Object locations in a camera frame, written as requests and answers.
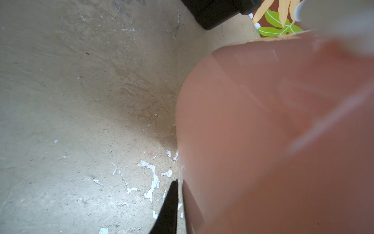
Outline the pink plastic bucket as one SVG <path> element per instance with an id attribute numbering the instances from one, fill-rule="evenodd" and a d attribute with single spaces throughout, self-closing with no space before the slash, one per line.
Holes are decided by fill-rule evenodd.
<path id="1" fill-rule="evenodd" d="M 373 55 L 311 34 L 225 46 L 175 118 L 189 234 L 373 233 Z"/>

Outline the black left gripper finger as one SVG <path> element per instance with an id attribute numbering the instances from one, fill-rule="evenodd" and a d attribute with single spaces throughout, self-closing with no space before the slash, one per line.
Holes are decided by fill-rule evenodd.
<path id="1" fill-rule="evenodd" d="M 169 187 L 158 218 L 149 234 L 176 234 L 178 204 L 178 180 L 174 180 Z"/>

